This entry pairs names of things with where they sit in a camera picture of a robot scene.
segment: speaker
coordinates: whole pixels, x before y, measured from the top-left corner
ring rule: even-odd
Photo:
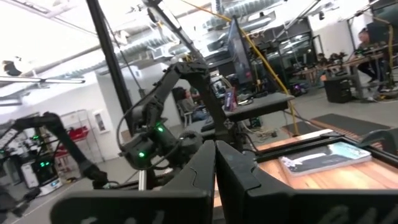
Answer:
[[[326,97],[330,103],[347,103],[353,99],[347,78],[325,80]]]

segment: black pole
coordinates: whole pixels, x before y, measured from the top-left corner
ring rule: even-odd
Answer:
[[[112,77],[113,85],[116,90],[116,94],[118,95],[120,106],[124,114],[129,108],[132,107],[132,103],[126,87],[126,83],[124,82],[118,60],[116,59],[116,56],[114,54],[112,41],[108,34],[108,29],[106,27],[101,6],[98,3],[98,0],[87,0],[87,5],[88,9],[90,10],[91,18],[93,19],[93,23],[98,34],[98,39],[101,44],[102,51],[104,52],[105,60],[108,64],[109,72]],[[132,135],[132,114],[127,114],[125,120],[127,122],[129,132]]]

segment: computer monitor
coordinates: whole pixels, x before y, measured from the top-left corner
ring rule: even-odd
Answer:
[[[236,76],[241,85],[253,83],[248,47],[243,40],[236,17],[232,18],[228,34],[228,51],[232,56]]]

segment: fluorescent light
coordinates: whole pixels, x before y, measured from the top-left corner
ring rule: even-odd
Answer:
[[[44,80],[45,83],[84,83],[86,80],[74,80],[74,79],[54,79],[54,78],[48,78]]]
[[[0,77],[0,82],[41,82],[41,79],[25,77]]]

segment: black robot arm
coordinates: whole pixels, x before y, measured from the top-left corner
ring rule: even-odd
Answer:
[[[164,70],[163,77],[154,89],[140,101],[132,111],[135,122],[142,121],[147,127],[145,133],[137,135],[120,150],[130,166],[147,171],[147,188],[156,185],[151,159],[164,157],[169,167],[182,168],[199,148],[202,138],[196,133],[184,133],[178,139],[160,122],[166,98],[177,84],[184,79],[196,88],[215,122],[216,138],[240,149],[234,123],[230,123],[210,87],[210,74],[207,66],[197,62],[177,62]]]
[[[213,89],[210,86],[210,73],[207,65],[199,62],[177,62],[164,71],[164,76],[156,83],[155,91],[147,96],[133,111],[135,121],[143,119],[150,131],[152,131],[163,113],[164,102],[179,79],[184,79],[196,88],[215,123],[215,135],[241,149],[239,138],[236,137],[234,123],[229,121],[222,109]]]
[[[0,136],[0,149],[10,144],[23,130],[45,127],[63,144],[72,158],[77,162],[80,172],[93,181],[94,189],[102,189],[108,183],[107,174],[89,161],[78,146],[69,137],[60,117],[55,113],[45,112],[42,116],[16,119],[10,128]]]

